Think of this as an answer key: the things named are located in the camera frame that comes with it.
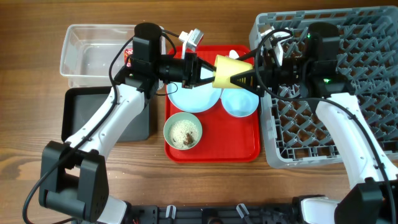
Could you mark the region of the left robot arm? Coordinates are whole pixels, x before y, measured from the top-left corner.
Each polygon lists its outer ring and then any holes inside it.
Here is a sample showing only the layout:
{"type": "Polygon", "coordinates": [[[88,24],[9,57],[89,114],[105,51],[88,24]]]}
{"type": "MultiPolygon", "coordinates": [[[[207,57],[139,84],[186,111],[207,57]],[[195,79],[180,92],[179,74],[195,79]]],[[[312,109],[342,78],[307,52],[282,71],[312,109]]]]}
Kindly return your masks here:
{"type": "Polygon", "coordinates": [[[127,125],[156,95],[159,83],[181,83],[192,88],[210,82],[202,69],[215,67],[195,53],[181,58],[164,55],[161,40],[169,32],[144,22],[128,40],[132,54],[117,74],[96,113],[65,142],[49,142],[42,153],[40,179],[31,190],[42,207],[67,215],[69,221],[129,223],[129,203],[109,195],[106,159],[127,125]]]}

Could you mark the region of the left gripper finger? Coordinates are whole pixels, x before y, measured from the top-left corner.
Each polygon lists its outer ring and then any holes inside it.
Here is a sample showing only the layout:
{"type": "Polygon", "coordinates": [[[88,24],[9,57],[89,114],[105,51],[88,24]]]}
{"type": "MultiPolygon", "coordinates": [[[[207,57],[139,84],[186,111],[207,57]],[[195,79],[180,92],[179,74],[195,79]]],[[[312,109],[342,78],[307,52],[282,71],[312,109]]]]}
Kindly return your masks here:
{"type": "Polygon", "coordinates": [[[194,84],[194,87],[198,87],[198,86],[202,86],[202,85],[206,85],[208,83],[212,83],[215,80],[214,77],[209,77],[209,78],[199,78],[196,83],[194,84]]]}
{"type": "Polygon", "coordinates": [[[207,69],[209,71],[216,71],[216,67],[214,65],[207,62],[206,60],[203,60],[202,58],[198,59],[198,63],[200,64],[201,67],[204,67],[205,69],[207,69]]]}

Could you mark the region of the red snack wrapper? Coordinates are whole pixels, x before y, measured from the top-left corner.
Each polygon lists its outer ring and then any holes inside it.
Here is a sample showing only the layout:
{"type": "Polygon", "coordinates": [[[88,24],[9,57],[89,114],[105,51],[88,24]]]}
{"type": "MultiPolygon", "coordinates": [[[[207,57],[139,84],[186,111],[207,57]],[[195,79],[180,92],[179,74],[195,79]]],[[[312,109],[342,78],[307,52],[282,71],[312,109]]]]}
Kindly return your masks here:
{"type": "Polygon", "coordinates": [[[124,50],[124,63],[125,66],[130,67],[131,66],[131,56],[133,53],[133,49],[132,48],[127,48],[124,50]]]}

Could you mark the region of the yellow plastic cup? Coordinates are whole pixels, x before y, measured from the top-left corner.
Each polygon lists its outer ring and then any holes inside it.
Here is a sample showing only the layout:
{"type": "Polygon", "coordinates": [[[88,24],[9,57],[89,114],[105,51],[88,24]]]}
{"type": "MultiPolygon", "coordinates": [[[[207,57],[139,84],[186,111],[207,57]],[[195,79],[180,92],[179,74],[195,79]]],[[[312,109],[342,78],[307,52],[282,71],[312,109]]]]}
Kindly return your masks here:
{"type": "Polygon", "coordinates": [[[216,71],[213,72],[213,77],[215,79],[212,82],[212,87],[231,89],[240,88],[240,86],[231,83],[230,78],[233,75],[237,75],[239,73],[243,73],[253,69],[253,65],[251,63],[225,57],[222,55],[216,56],[215,67],[216,71]]]}

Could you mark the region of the white plastic spoon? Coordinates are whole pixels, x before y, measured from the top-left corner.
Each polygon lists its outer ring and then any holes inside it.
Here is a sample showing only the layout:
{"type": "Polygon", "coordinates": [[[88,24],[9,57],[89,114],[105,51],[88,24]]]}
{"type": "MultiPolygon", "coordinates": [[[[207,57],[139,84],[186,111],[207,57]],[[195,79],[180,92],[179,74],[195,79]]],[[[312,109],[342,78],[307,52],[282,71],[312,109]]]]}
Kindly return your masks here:
{"type": "Polygon", "coordinates": [[[230,50],[228,57],[231,59],[237,59],[239,58],[239,54],[235,50],[230,50]]]}

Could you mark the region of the light blue bowl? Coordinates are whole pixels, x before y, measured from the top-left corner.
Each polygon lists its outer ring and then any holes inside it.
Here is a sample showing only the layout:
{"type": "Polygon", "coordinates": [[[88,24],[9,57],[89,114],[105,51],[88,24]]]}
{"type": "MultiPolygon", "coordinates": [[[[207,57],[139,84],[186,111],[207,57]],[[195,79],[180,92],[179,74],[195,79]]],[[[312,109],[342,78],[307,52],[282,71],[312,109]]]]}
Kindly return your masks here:
{"type": "Polygon", "coordinates": [[[221,104],[231,116],[243,118],[253,114],[259,105],[259,97],[245,89],[224,89],[221,104]]]}

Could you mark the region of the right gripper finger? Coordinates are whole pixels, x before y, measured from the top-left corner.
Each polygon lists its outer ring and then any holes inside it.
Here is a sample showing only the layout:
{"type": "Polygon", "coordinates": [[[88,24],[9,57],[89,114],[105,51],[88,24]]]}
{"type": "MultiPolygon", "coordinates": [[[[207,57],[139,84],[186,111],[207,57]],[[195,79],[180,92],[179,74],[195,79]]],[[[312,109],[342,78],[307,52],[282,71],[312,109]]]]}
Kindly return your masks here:
{"type": "Polygon", "coordinates": [[[230,76],[230,83],[250,92],[257,92],[257,79],[254,69],[230,76]]]}
{"type": "Polygon", "coordinates": [[[249,58],[255,57],[255,55],[256,55],[256,52],[255,52],[255,51],[250,51],[250,52],[248,52],[248,53],[246,53],[246,54],[244,54],[244,55],[238,57],[238,60],[244,61],[244,60],[247,60],[247,59],[249,59],[249,58]]]}

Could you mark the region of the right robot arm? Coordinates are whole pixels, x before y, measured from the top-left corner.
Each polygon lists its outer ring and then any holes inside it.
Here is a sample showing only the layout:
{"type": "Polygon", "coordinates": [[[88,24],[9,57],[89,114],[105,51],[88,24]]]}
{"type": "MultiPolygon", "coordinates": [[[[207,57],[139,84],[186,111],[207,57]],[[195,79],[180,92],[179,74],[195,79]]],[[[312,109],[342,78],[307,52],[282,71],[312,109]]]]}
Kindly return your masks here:
{"type": "Polygon", "coordinates": [[[396,223],[397,167],[381,149],[359,108],[349,80],[338,70],[337,26],[310,24],[300,58],[284,58],[282,42],[290,29],[268,28],[251,51],[251,70],[233,75],[231,83],[258,96],[277,96],[281,85],[299,86],[299,98],[327,128],[348,175],[350,190],[341,201],[323,195],[295,197],[302,223],[396,223]]]}

